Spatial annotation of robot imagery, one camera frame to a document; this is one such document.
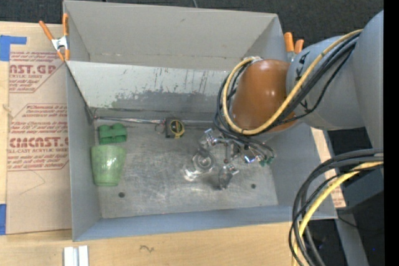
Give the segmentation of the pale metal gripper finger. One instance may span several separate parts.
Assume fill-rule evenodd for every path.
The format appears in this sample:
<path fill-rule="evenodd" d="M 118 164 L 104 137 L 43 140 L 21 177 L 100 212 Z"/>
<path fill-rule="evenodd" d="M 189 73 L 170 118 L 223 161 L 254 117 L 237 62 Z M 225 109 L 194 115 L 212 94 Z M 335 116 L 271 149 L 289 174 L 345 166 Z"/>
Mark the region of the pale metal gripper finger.
<path fill-rule="evenodd" d="M 239 173 L 239 169 L 234 164 L 224 164 L 217 166 L 215 177 L 215 190 L 222 191 L 228 188 L 231 180 Z"/>
<path fill-rule="evenodd" d="M 201 156 L 208 156 L 212 147 L 215 145 L 215 131 L 209 128 L 204 131 L 200 139 L 198 140 L 199 148 L 198 152 Z"/>

